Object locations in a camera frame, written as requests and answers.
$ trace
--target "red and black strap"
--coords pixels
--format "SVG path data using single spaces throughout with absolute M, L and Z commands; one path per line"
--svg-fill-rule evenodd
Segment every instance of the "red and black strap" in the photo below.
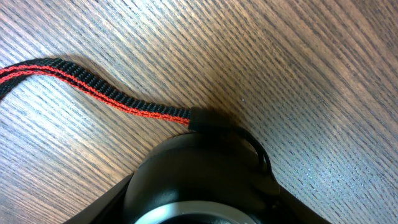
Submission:
M 275 179 L 271 171 L 271 162 L 261 144 L 248 131 L 232 125 L 227 117 L 215 111 L 175 108 L 135 99 L 115 89 L 83 67 L 60 58 L 33 59 L 0 69 L 0 99 L 29 75 L 48 75 L 58 78 L 83 93 L 126 113 L 189 125 L 188 129 L 191 131 L 210 134 L 235 132 L 256 150 L 260 170 L 265 160 L 267 172 Z
M 60 58 L 39 58 L 0 69 L 0 98 L 29 75 L 48 75 L 126 113 L 188 125 L 190 110 L 148 103 L 117 90 L 83 67 Z

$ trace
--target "woven strap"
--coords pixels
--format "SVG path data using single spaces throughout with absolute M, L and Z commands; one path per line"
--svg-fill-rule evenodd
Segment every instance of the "woven strap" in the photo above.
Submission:
M 40 58 L 0 69 L 0 98 L 29 75 L 47 75 L 58 78 L 83 93 L 101 100 L 126 113 L 147 118 L 164 119 L 188 125 L 190 110 L 148 103 L 117 90 L 102 78 L 83 67 L 60 58 Z

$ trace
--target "red stripe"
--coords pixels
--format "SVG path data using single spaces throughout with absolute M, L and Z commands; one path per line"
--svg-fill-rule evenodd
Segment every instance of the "red stripe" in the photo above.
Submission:
M 62 80 L 64 82 L 68 83 L 69 85 L 81 90 L 82 92 L 84 92 L 86 94 L 89 94 L 92 97 L 94 97 L 94 98 L 96 98 L 98 100 L 101 100 L 104 103 L 106 103 L 108 105 L 111 105 L 111 106 L 113 106 L 113 107 L 115 107 L 115 108 L 117 108 L 117 109 L 119 109 L 121 111 L 124 111 L 126 113 L 131 113 L 131 114 L 138 115 L 138 116 L 144 116 L 144 117 L 147 117 L 147 118 L 157 118 L 157 119 L 164 119 L 164 120 L 167 120 L 167 121 L 174 121 L 174 122 L 185 124 L 185 125 L 188 125 L 188 123 L 189 123 L 189 119 L 187 119 L 187 118 L 180 118 L 180 117 L 177 117 L 177 116 L 171 116 L 171 115 L 167 115 L 167 114 L 160 114 L 160 113 L 155 113 L 155 112 L 150 112 L 150 111 L 142 111 L 142 110 L 138 110 L 138 109 L 134 109 L 134 108 L 129 108 L 128 106 L 126 106 L 126 105 L 124 105 L 122 103 L 119 103 L 116 100 L 110 99 L 106 95 L 98 92 L 97 90 L 95 90 L 94 88 L 90 87 L 85 82 L 80 81 L 79 79 L 77 79 L 73 75 L 69 75 L 69 74 L 65 73 L 64 71 L 62 71 L 62 70 L 59 70 L 59 69 L 56 69 L 56 68 L 53 68 L 53 67 L 50 67 L 50 66 L 20 65 L 20 66 L 15 66 L 15 67 L 9 67 L 7 69 L 2 69 L 2 70 L 0 70 L 0 75 L 3 74 L 4 72 L 10 72 L 10 71 L 13 71 L 13 70 L 20 70 L 20 69 L 44 69 L 44 70 L 49 70 L 49 71 L 52 71 L 52 72 L 56 72 L 56 73 L 58 73 L 58 74 L 60 74 L 60 75 L 62 75 L 64 77 L 70 78 L 73 81 L 81 84 L 82 86 L 84 86 L 89 91 L 82 90 L 80 87 L 68 82 L 67 80 L 64 80 L 64 79 L 56 76 L 55 74 L 48 73 L 46 71 L 39 71 L 39 72 L 38 71 L 19 71 L 19 72 L 10 73 L 9 75 L 7 75 L 5 77 L 0 78 L 0 84 L 4 83 L 5 81 L 10 80 L 12 78 L 19 77 L 21 75 L 33 75 L 33 74 L 48 75 L 48 76 L 51 76 L 51 77 L 58 78 L 58 79 L 60 79 L 60 80 Z

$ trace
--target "table surface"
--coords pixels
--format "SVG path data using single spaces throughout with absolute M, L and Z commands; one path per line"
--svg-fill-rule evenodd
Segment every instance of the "table surface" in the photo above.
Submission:
M 322 217 L 398 223 L 395 0 L 1 1 L 0 32 L 0 67 L 60 57 L 235 114 Z M 184 132 L 30 77 L 0 102 L 0 223 L 64 222 Z

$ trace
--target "wooden table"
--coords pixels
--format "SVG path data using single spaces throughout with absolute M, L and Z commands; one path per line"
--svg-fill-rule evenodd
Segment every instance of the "wooden table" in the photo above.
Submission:
M 235 114 L 321 216 L 398 223 L 395 0 L 11 0 L 0 34 L 0 67 L 61 57 L 143 100 Z M 186 131 L 30 77 L 0 102 L 0 223 L 64 222 Z

